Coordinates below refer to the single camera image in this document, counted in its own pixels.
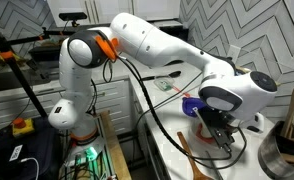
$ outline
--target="green light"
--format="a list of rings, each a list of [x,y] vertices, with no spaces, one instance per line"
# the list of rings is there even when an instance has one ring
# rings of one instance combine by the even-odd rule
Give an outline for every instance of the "green light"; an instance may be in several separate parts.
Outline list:
[[[93,147],[90,147],[86,150],[86,155],[89,161],[93,161],[97,158],[98,153]]]

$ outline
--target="metal pot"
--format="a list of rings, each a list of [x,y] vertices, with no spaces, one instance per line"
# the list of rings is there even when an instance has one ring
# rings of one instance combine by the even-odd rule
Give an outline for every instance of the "metal pot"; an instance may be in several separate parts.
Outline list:
[[[260,144],[258,150],[260,166],[272,179],[284,178],[294,174],[294,166],[288,164],[282,158],[276,141],[276,129],[282,128],[283,124],[283,121],[277,122]]]

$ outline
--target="tiled wall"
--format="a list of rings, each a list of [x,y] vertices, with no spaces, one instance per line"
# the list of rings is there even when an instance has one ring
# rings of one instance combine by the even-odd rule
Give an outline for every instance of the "tiled wall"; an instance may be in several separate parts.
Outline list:
[[[0,32],[7,40],[38,36],[42,27],[56,26],[45,0],[0,0]],[[19,55],[28,56],[33,43],[13,46]]]
[[[281,83],[262,113],[283,120],[294,88],[294,0],[181,0],[180,6],[190,43],[222,56],[236,46],[236,65]]]

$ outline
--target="floor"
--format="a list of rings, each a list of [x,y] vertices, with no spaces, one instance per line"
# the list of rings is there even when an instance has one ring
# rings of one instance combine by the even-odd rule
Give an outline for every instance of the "floor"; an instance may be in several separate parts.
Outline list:
[[[152,180],[156,179],[154,170],[152,166],[150,165],[149,167],[144,166],[139,169],[135,169],[130,172],[131,178],[133,180]]]

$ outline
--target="wooden spoon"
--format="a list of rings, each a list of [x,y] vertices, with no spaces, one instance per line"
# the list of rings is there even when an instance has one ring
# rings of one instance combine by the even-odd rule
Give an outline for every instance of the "wooden spoon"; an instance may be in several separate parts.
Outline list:
[[[181,133],[179,131],[179,132],[177,132],[177,135],[178,135],[179,140],[180,140],[181,144],[183,145],[183,148],[185,149],[185,151],[187,151],[189,155],[192,155],[183,133]],[[189,160],[189,163],[190,163],[191,168],[193,170],[194,180],[212,180],[212,178],[210,178],[210,177],[206,176],[205,174],[203,174],[202,172],[200,172],[200,170],[196,166],[196,163],[194,160],[192,160],[191,158],[188,158],[188,160]]]
[[[280,135],[284,138],[290,138],[289,137],[289,128],[292,126],[292,121],[294,119],[294,90],[291,95],[291,100],[290,100],[290,105],[289,105],[289,110],[285,119],[284,126],[281,130]]]

